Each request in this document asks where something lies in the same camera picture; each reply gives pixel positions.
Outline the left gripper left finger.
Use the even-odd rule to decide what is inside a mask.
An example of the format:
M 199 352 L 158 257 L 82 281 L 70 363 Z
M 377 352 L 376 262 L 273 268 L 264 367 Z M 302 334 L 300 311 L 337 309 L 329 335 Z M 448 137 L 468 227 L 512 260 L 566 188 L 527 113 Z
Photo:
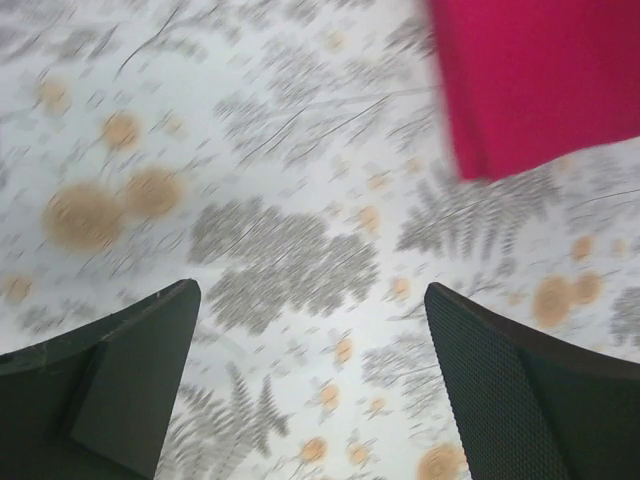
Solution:
M 2 478 L 153 478 L 200 304 L 183 279 L 2 355 Z

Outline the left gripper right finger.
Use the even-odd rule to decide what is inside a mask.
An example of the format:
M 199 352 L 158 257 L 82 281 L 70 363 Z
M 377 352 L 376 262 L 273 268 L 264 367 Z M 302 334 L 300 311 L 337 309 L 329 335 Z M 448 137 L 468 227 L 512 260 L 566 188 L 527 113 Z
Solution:
M 639 366 L 500 316 L 440 283 L 424 305 L 474 479 L 636 479 Z

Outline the red t shirt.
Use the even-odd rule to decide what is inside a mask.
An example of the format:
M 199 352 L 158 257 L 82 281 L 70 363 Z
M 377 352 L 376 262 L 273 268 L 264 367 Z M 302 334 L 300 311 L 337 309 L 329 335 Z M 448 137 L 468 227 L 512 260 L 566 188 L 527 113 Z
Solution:
M 431 1 L 454 159 L 499 180 L 639 134 L 635 1 Z

